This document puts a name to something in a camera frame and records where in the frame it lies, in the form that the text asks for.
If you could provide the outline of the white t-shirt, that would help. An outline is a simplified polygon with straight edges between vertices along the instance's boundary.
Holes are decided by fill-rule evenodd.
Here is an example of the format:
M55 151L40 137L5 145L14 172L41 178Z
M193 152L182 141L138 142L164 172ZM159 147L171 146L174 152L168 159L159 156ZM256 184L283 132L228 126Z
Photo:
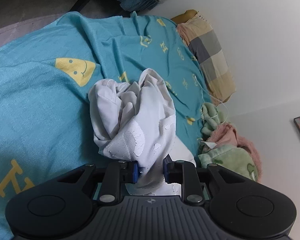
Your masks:
M194 157L175 134L175 107L161 76L148 68L134 83L99 80L88 99L99 154L138 163L141 175L126 185L128 193L179 196L181 185L164 179L164 158L194 163Z

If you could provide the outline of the green plush blanket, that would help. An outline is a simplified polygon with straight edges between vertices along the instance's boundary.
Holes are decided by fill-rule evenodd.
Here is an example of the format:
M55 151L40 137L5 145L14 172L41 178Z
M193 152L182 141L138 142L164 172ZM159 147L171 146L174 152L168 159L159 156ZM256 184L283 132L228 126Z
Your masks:
M198 159L202 167L218 164L246 178L259 182L262 163L254 144L238 134L237 128L226 120L212 103L201 106L204 139Z

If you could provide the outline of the pink fleece blanket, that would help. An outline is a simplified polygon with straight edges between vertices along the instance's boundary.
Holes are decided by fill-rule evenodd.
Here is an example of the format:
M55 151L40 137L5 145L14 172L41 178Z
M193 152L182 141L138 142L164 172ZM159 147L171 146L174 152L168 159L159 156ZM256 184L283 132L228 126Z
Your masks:
M214 163L256 182L262 178L262 162L255 145L227 122L211 132L198 158L202 167Z

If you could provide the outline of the teal patterned bed sheet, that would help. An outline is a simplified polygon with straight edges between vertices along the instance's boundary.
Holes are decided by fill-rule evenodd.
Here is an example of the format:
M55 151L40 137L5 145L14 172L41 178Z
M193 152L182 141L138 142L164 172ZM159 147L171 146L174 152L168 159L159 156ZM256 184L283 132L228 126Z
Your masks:
M163 78L176 135L197 155L210 97L173 21L70 12L0 48L0 239L12 238L4 213L16 194L86 163L107 165L93 141L89 90L102 79L137 81L147 68Z

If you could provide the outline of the checkered beige grey pillow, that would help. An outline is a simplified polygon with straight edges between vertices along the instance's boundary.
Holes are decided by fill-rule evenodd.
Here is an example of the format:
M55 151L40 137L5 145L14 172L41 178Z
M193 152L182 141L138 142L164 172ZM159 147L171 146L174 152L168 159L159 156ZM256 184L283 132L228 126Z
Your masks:
M172 18L177 31L198 61L214 105L227 102L236 91L234 78L210 23L191 9Z

